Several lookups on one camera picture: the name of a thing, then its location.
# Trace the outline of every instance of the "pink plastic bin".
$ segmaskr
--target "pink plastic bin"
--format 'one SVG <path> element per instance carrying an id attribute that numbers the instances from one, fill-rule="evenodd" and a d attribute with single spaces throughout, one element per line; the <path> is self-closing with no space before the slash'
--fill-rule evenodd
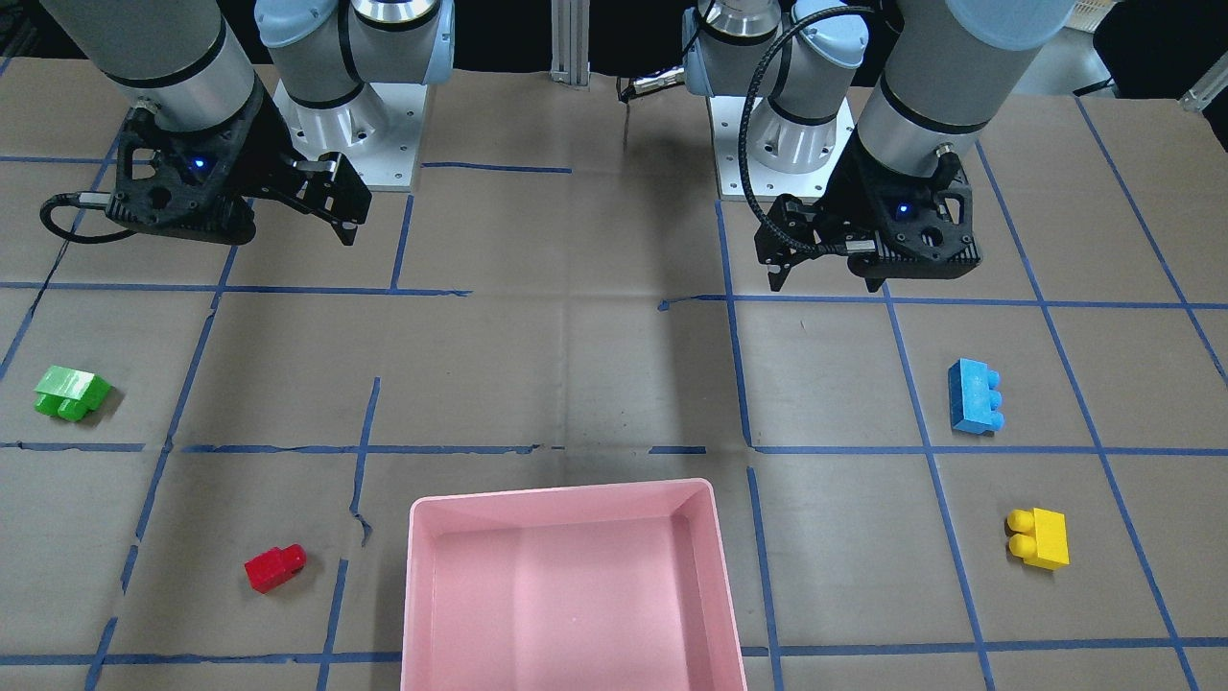
<path id="1" fill-rule="evenodd" d="M 403 691 L 745 691 L 704 480 L 410 509 Z"/>

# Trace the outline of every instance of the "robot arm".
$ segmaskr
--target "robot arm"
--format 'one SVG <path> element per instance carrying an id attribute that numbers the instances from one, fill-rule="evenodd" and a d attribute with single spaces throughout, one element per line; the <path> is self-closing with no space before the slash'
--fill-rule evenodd
<path id="1" fill-rule="evenodd" d="M 740 187 L 760 220 L 755 245 L 772 290 L 798 263 L 825 254 L 847 257 L 871 291 L 888 277 L 958 277 L 980 264 L 960 156 L 1061 29 L 1073 0 L 898 0 L 904 29 L 842 151 L 833 118 L 867 38 L 850 15 L 874 10 L 799 0 L 781 17 L 774 0 L 717 0 L 706 12 L 702 5 L 688 12 L 699 41 L 685 59 L 686 83 L 704 96 L 747 96 Z M 831 156 L 822 198 L 780 194 L 770 211 L 759 206 L 752 158 L 803 174 Z"/>
<path id="2" fill-rule="evenodd" d="M 295 150 L 214 0 L 44 5 L 133 104 L 118 135 L 114 190 L 53 196 L 42 212 L 49 230 L 77 242 L 145 232 L 242 244 L 255 233 L 243 196 L 262 196 L 319 216 L 354 242 L 371 191 L 344 155 L 308 161 Z M 152 151 L 152 176 L 136 177 L 138 151 Z M 56 206 L 99 209 L 126 230 L 82 238 L 55 226 Z"/>

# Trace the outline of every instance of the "black cable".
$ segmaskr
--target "black cable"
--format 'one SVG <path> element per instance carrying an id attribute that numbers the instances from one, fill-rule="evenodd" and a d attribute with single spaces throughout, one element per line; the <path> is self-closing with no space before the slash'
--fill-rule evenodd
<path id="1" fill-rule="evenodd" d="M 780 226 L 777 226 L 770 217 L 768 217 L 763 206 L 759 205 L 759 200 L 755 199 L 754 188 L 750 187 L 750 168 L 747 161 L 747 130 L 750 128 L 750 113 L 755 109 L 755 97 L 759 95 L 759 87 L 763 85 L 764 76 L 768 74 L 768 68 L 771 65 L 776 53 L 780 53 L 795 36 L 802 32 L 803 28 L 833 17 L 842 17 L 846 15 L 874 16 L 876 14 L 878 14 L 878 10 L 873 7 L 850 5 L 847 7 L 828 7 L 826 10 L 819 10 L 818 12 L 802 17 L 768 47 L 768 52 L 764 53 L 764 56 L 759 60 L 759 65 L 755 66 L 754 75 L 750 77 L 750 86 L 747 88 L 747 102 L 742 106 L 742 120 L 738 123 L 738 177 L 742 179 L 742 194 L 747 198 L 747 204 L 755 214 L 755 217 L 759 218 L 759 222 L 770 230 L 777 239 L 787 244 L 795 252 L 801 252 L 812 257 L 834 253 L 831 247 L 795 239 L 791 234 L 781 230 Z"/>
<path id="2" fill-rule="evenodd" d="M 705 23 L 707 23 L 707 16 L 712 14 L 712 7 L 716 7 L 716 0 L 709 0 L 707 9 L 704 10 L 704 14 L 698 17 L 698 21 L 695 22 L 695 33 L 691 34 L 691 38 L 690 41 L 686 42 L 686 45 L 683 45 L 683 53 L 682 55 L 678 56 L 679 63 L 686 59 L 686 53 L 690 52 L 691 45 L 695 45 L 695 41 L 699 38 L 699 32 L 704 31 L 702 27 Z"/>
<path id="3" fill-rule="evenodd" d="M 707 21 L 707 16 L 712 12 L 712 7 L 715 7 L 715 6 L 716 6 L 716 0 L 709 0 L 707 9 L 704 10 L 702 15 L 698 16 L 698 18 L 696 18 L 696 26 L 695 26 L 695 33 L 693 33 L 691 37 L 690 37 L 690 41 L 688 41 L 686 44 L 683 45 L 683 52 L 682 52 L 682 54 L 678 55 L 678 63 L 679 64 L 683 64 L 686 60 L 686 53 L 689 53 L 690 49 L 691 49 L 691 47 L 695 45 L 695 41 L 699 39 L 700 31 L 702 31 L 702 23 L 705 23 Z M 623 88 L 621 77 L 618 77 L 614 81 L 614 93 L 618 95 L 618 99 L 620 102 L 623 102 L 623 103 L 630 103 L 634 98 L 636 98 L 635 80 L 653 77 L 653 76 L 657 76 L 657 75 L 659 75 L 662 72 L 667 72 L 667 71 L 669 71 L 672 69 L 675 69 L 675 68 L 666 68 L 663 70 L 657 70 L 656 72 L 652 72 L 652 74 L 648 74 L 648 75 L 631 77 L 631 79 L 628 80 L 628 87 L 626 88 Z M 658 88 L 656 91 L 651 91 L 650 93 L 645 93 L 643 96 L 648 96 L 651 93 L 657 93 L 659 91 L 664 91 L 667 88 L 673 88 L 675 86 L 683 86 L 683 82 L 679 81 L 679 82 L 675 82 L 675 83 L 670 83 L 669 86 L 663 86 L 663 87 L 661 87 L 661 88 Z"/>
<path id="4" fill-rule="evenodd" d="M 133 230 L 120 230 L 119 232 L 107 234 L 76 234 L 55 225 L 55 221 L 52 218 L 52 211 L 61 206 L 72 206 L 74 209 L 85 207 L 81 205 L 81 191 L 68 191 L 56 194 L 43 201 L 43 207 L 38 210 L 38 220 L 43 221 L 43 227 L 52 231 L 52 234 L 55 237 L 77 244 L 102 244 L 103 242 L 114 242 L 136 234 L 136 231 Z"/>

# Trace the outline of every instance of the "grid line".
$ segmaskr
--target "grid line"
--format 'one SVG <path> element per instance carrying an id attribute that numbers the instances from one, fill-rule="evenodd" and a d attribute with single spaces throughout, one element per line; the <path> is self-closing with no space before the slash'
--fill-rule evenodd
<path id="1" fill-rule="evenodd" d="M 1181 638 L 1185 648 L 1228 649 L 1228 637 Z M 1122 650 L 1122 649 L 1172 649 L 1169 638 L 1068 638 L 987 641 L 991 653 L 1034 653 L 1046 650 Z M 743 658 L 766 658 L 769 650 L 761 646 L 743 646 Z M 829 646 L 781 646 L 781 658 L 813 657 L 882 657 L 882 655 L 941 655 L 949 653 L 975 653 L 975 644 L 963 643 L 893 643 L 884 646 L 850 643 Z M 330 664 L 399 663 L 400 650 L 334 652 Z M 88 666 L 95 654 L 0 654 L 0 666 Z M 323 653 L 264 653 L 258 655 L 200 655 L 194 653 L 109 653 L 104 666 L 157 665 L 157 664 L 319 664 Z"/>
<path id="2" fill-rule="evenodd" d="M 776 631 L 776 600 L 771 593 L 771 573 L 768 568 L 768 539 L 764 535 L 763 507 L 759 504 L 759 479 L 755 469 L 747 468 L 747 490 L 750 495 L 750 518 L 755 527 L 755 554 L 759 557 L 759 587 L 764 595 L 764 617 L 768 627 L 768 658 L 776 691 L 785 691 L 785 670 L 780 662 L 780 637 Z"/>
<path id="3" fill-rule="evenodd" d="M 362 480 L 367 473 L 367 449 L 371 444 L 371 426 L 376 419 L 376 406 L 379 403 L 379 378 L 371 384 L 371 399 L 367 400 L 367 412 L 362 417 L 362 436 L 359 439 L 359 450 L 354 463 L 354 497 L 350 500 L 350 515 L 362 525 L 362 542 L 360 547 L 367 546 L 371 538 L 371 524 L 359 513 L 359 502 L 362 500 Z"/>
<path id="4" fill-rule="evenodd" d="M 414 216 L 414 195 L 405 195 L 405 211 L 400 216 L 400 237 L 397 239 L 397 258 L 393 259 L 392 280 L 388 281 L 389 290 L 397 290 L 400 284 L 400 264 L 405 260 L 405 244 L 409 243 L 409 223 Z"/>
<path id="5" fill-rule="evenodd" d="M 909 363 L 909 352 L 904 345 L 904 331 L 900 328 L 899 315 L 895 313 L 895 302 L 892 299 L 892 288 L 885 282 L 883 284 L 883 297 L 887 299 L 887 315 L 892 320 L 892 331 L 895 335 L 895 350 L 899 351 L 900 367 L 904 371 L 904 382 L 909 388 L 909 400 L 912 403 L 912 415 L 916 417 L 917 431 L 921 434 L 926 466 L 930 470 L 930 482 L 933 485 L 935 498 L 938 502 L 938 513 L 942 515 L 942 527 L 947 534 L 947 546 L 950 549 L 950 558 L 954 561 L 955 567 L 955 578 L 959 581 L 959 592 L 964 599 L 964 609 L 968 612 L 968 625 L 973 631 L 973 644 L 976 650 L 976 659 L 981 665 L 981 675 L 985 677 L 986 691 L 996 691 L 997 684 L 993 681 L 993 668 L 990 665 L 989 650 L 985 648 L 985 635 L 981 632 L 980 617 L 976 616 L 976 603 L 973 599 L 973 590 L 968 583 L 968 571 L 964 568 L 964 557 L 959 551 L 959 540 L 955 536 L 955 524 L 950 518 L 950 507 L 947 504 L 947 492 L 942 486 L 942 476 L 938 473 L 938 461 L 935 458 L 933 448 L 930 443 L 930 430 L 926 427 L 925 412 L 921 410 L 921 399 L 917 395 L 916 380 L 912 377 L 912 366 Z"/>
<path id="6" fill-rule="evenodd" d="M 1088 114 L 1087 108 L 1083 107 L 1083 101 L 1076 96 L 1074 104 L 1078 106 L 1078 112 L 1083 115 L 1083 122 L 1086 122 L 1088 129 L 1092 130 L 1092 136 L 1095 137 L 1095 144 L 1100 147 L 1100 153 L 1104 155 L 1104 161 L 1109 163 L 1109 169 L 1113 171 L 1113 177 L 1116 178 L 1117 187 L 1120 187 L 1121 193 L 1125 194 L 1126 201 L 1130 201 L 1130 210 L 1135 212 L 1135 218 L 1138 220 L 1138 226 L 1142 228 L 1143 234 L 1147 236 L 1147 243 L 1151 244 L 1152 252 L 1156 253 L 1156 259 L 1159 261 L 1160 268 L 1164 269 L 1164 275 L 1168 276 L 1168 281 L 1173 285 L 1173 291 L 1176 292 L 1176 298 L 1186 306 L 1185 313 L 1190 317 L 1190 323 L 1194 324 L 1194 330 L 1197 331 L 1199 339 L 1202 340 L 1202 347 L 1206 349 L 1207 356 L 1211 357 L 1211 363 L 1214 365 L 1216 372 L 1219 373 L 1219 379 L 1223 380 L 1224 387 L 1228 387 L 1228 374 L 1224 374 L 1223 363 L 1219 362 L 1219 356 L 1216 355 L 1216 350 L 1212 347 L 1211 340 L 1207 338 L 1206 331 L 1202 330 L 1202 323 L 1199 322 L 1197 314 L 1195 314 L 1194 309 L 1189 307 L 1189 302 L 1185 298 L 1185 291 L 1181 290 L 1181 285 L 1178 282 L 1176 275 L 1168 265 L 1168 259 L 1164 258 L 1164 252 L 1160 250 L 1159 243 L 1156 241 L 1156 236 L 1151 231 L 1151 226 L 1147 225 L 1147 220 L 1143 218 L 1143 212 L 1135 201 L 1135 195 L 1130 191 L 1130 185 L 1127 185 L 1126 179 L 1121 177 L 1121 171 L 1117 169 L 1117 163 L 1113 160 L 1113 155 L 1109 153 L 1109 147 L 1100 137 L 1100 131 L 1095 129 L 1095 123 L 1092 122 L 1092 115 Z"/>
<path id="7" fill-rule="evenodd" d="M 747 376 L 742 366 L 742 340 L 738 338 L 738 307 L 734 303 L 733 270 L 729 265 L 729 239 L 725 232 L 725 210 L 721 207 L 721 200 L 717 199 L 713 205 L 716 206 L 716 230 L 721 238 L 721 268 L 725 271 L 725 295 L 721 298 L 725 299 L 725 308 L 729 318 L 729 345 L 733 350 L 733 378 L 738 388 L 738 415 L 742 419 L 742 439 L 747 443 L 747 447 L 753 447 L 754 443 L 750 438 L 750 409 L 747 403 Z"/>
<path id="8" fill-rule="evenodd" d="M 0 442 L 0 449 L 22 449 L 26 452 L 93 452 L 104 454 L 131 454 L 140 453 L 145 444 L 91 444 L 91 443 L 59 443 L 59 442 Z M 357 454 L 360 446 L 306 446 L 306 447 L 274 447 L 266 444 L 192 444 L 178 447 L 179 454 L 314 454 L 314 455 L 350 455 Z M 388 455 L 501 455 L 516 454 L 528 455 L 538 449 L 546 449 L 543 444 L 530 444 L 519 447 L 449 447 L 449 446 L 404 446 L 404 444 L 368 444 L 370 454 Z M 549 447 L 549 450 L 561 452 L 564 447 Z M 1023 455 L 1023 454 L 1051 454 L 1051 455 L 1097 455 L 1104 453 L 1109 457 L 1197 457 L 1197 458 L 1228 458 L 1228 449 L 1218 448 L 1184 448 L 1184 447 L 1044 447 L 1044 446 L 1000 446 L 1000 447 L 942 447 L 928 448 L 937 457 L 950 455 Z M 797 455 L 847 455 L 847 457 L 905 457 L 922 455 L 926 447 L 750 447 L 750 450 L 765 457 L 797 457 Z M 661 454 L 706 454 L 706 447 L 650 447 L 650 455 Z"/>
<path id="9" fill-rule="evenodd" d="M 1019 252 L 1019 258 L 1023 260 L 1023 266 L 1028 272 L 1028 280 L 1032 282 L 1036 298 L 1043 299 L 1044 293 L 1040 290 L 1040 282 L 1036 280 L 1036 274 L 1032 268 L 1032 261 L 1028 259 L 1028 253 L 1023 248 L 1023 241 L 1019 237 L 1019 231 L 1014 225 L 1014 217 L 1011 215 L 1011 209 L 1006 203 L 1001 187 L 998 187 L 997 177 L 993 174 L 993 168 L 990 166 L 989 157 L 985 153 L 985 147 L 980 141 L 976 142 L 976 151 L 980 155 L 981 163 L 985 166 L 985 173 L 989 177 L 990 185 L 993 188 L 993 195 L 997 198 L 998 206 L 1002 209 L 1002 216 L 1006 220 L 1007 228 L 1011 231 L 1011 238 L 1014 241 L 1016 249 Z M 1121 514 L 1121 520 L 1125 524 L 1126 533 L 1130 535 L 1130 542 L 1135 549 L 1136 557 L 1138 558 L 1138 566 L 1142 568 L 1143 576 L 1147 579 L 1147 585 L 1151 588 L 1152 596 L 1156 600 L 1156 608 L 1159 610 L 1160 619 L 1164 621 L 1164 628 L 1168 630 L 1168 637 L 1173 649 L 1176 652 L 1181 671 L 1185 674 L 1185 680 L 1190 686 L 1190 691 L 1199 691 L 1199 682 L 1194 677 L 1194 669 L 1190 666 L 1190 660 L 1185 654 L 1185 648 L 1181 646 L 1181 641 L 1178 637 L 1176 627 L 1173 623 L 1173 616 L 1169 614 L 1168 606 L 1164 604 L 1164 596 L 1159 590 L 1159 585 L 1156 583 L 1156 576 L 1152 572 L 1151 563 L 1147 561 L 1147 555 L 1143 552 L 1142 541 L 1138 539 L 1138 531 L 1135 530 L 1135 524 L 1130 518 L 1130 511 L 1126 508 L 1125 497 L 1122 497 L 1121 490 L 1117 487 L 1117 479 L 1113 473 L 1113 465 L 1109 461 L 1109 455 L 1104 453 L 1104 444 L 1100 441 L 1100 433 L 1097 431 L 1095 422 L 1092 420 L 1090 409 L 1087 405 L 1087 400 L 1083 398 L 1083 390 L 1078 384 L 1078 379 L 1074 377 L 1074 369 L 1072 368 L 1070 357 L 1062 345 L 1061 335 L 1057 333 L 1057 324 L 1054 322 L 1052 313 L 1047 306 L 1041 306 L 1040 311 L 1045 317 L 1045 324 L 1049 326 L 1049 334 L 1052 336 L 1054 347 L 1057 350 L 1057 357 L 1061 360 L 1062 368 L 1066 371 L 1066 378 L 1074 393 L 1074 400 L 1078 403 L 1079 412 L 1083 415 L 1083 422 L 1087 425 L 1088 433 L 1092 436 L 1092 444 L 1098 452 L 1097 455 L 1100 459 L 1100 466 L 1104 470 L 1105 481 L 1109 484 L 1109 490 L 1113 493 L 1114 502 L 1117 504 L 1117 512 Z"/>
<path id="10" fill-rule="evenodd" d="M 319 675 L 316 677 L 316 691 L 328 690 L 328 669 L 333 664 L 333 647 L 336 644 L 336 626 L 341 620 L 341 599 L 345 595 L 345 573 L 350 562 L 341 560 L 336 565 L 336 581 L 333 583 L 333 604 L 328 610 L 328 632 L 324 635 L 324 650 L 321 653 Z"/>
<path id="11" fill-rule="evenodd" d="M 107 149 L 107 156 L 109 157 L 112 153 L 114 153 L 118 147 L 119 147 L 119 133 L 115 133 L 115 136 L 111 140 L 111 145 Z M 98 185 L 102 184 L 102 178 L 104 174 L 107 174 L 107 164 L 102 164 L 98 168 L 98 172 L 95 173 L 93 182 L 90 184 L 91 190 L 98 189 Z M 76 212 L 76 216 L 72 218 L 72 226 L 69 228 L 69 232 L 75 234 L 84 217 L 85 217 L 85 209 L 81 209 Z M 60 261 L 63 261 L 65 254 L 68 254 L 69 244 L 70 242 L 68 239 L 65 239 L 64 243 L 60 244 L 60 249 L 55 254 L 55 260 L 52 261 L 52 268 L 48 269 L 47 271 L 47 277 L 44 277 L 43 281 L 39 284 L 29 285 L 29 287 L 37 287 L 38 292 L 34 293 L 33 302 L 31 302 L 29 307 L 26 309 L 26 315 L 22 317 L 21 325 L 17 326 L 17 333 L 14 334 L 12 340 L 9 344 L 9 351 L 5 352 L 4 360 L 0 361 L 0 382 L 4 380 L 5 376 L 9 373 L 9 367 L 12 365 L 12 361 L 17 357 L 17 350 L 21 347 L 22 340 L 26 339 L 26 331 L 29 329 L 29 324 L 33 323 L 34 320 L 34 312 L 38 311 L 38 304 L 42 303 L 43 295 L 45 295 L 47 290 L 50 287 L 52 277 L 55 276 L 55 271 L 60 268 Z"/>
<path id="12" fill-rule="evenodd" d="M 666 312 L 678 302 L 705 301 L 721 302 L 728 299 L 728 295 L 716 292 L 701 292 L 685 297 L 668 297 L 657 304 L 657 309 Z M 736 302 L 814 302 L 814 303 L 855 303 L 855 304 L 883 304 L 887 298 L 880 295 L 733 295 Z M 896 304 L 960 304 L 973 307 L 1078 307 L 1078 308 L 1105 308 L 1105 309 L 1228 309 L 1228 302 L 1146 302 L 1146 301 L 1115 301 L 1115 299 L 1024 299 L 1012 297 L 893 297 Z"/>

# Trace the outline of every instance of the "cable connector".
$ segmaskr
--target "cable connector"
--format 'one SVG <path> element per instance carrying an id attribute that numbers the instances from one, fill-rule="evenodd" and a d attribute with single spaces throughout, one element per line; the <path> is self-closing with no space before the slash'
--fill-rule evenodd
<path id="1" fill-rule="evenodd" d="M 679 65 L 677 68 L 669 68 L 661 70 L 659 72 L 653 72 L 648 76 L 637 76 L 632 79 L 626 88 L 619 91 L 618 99 L 623 103 L 628 103 L 658 91 L 683 86 L 684 83 L 686 83 L 686 70 Z"/>

